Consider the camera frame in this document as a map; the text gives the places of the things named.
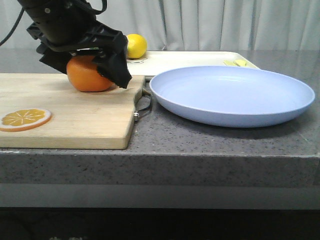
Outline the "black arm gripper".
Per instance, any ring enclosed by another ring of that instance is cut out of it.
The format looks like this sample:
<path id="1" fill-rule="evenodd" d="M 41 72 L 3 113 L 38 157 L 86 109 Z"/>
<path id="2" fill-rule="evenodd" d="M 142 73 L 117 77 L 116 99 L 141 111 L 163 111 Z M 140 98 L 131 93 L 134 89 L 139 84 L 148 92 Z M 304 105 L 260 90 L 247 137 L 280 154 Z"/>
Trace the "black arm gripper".
<path id="1" fill-rule="evenodd" d="M 97 72 L 120 88 L 128 87 L 132 79 L 127 66 L 128 40 L 96 18 L 107 10 L 106 0 L 101 10 L 86 0 L 21 0 L 19 4 L 33 21 L 27 32 L 40 41 L 36 49 L 42 55 L 40 62 L 67 74 L 72 53 L 98 48 L 92 60 Z"/>

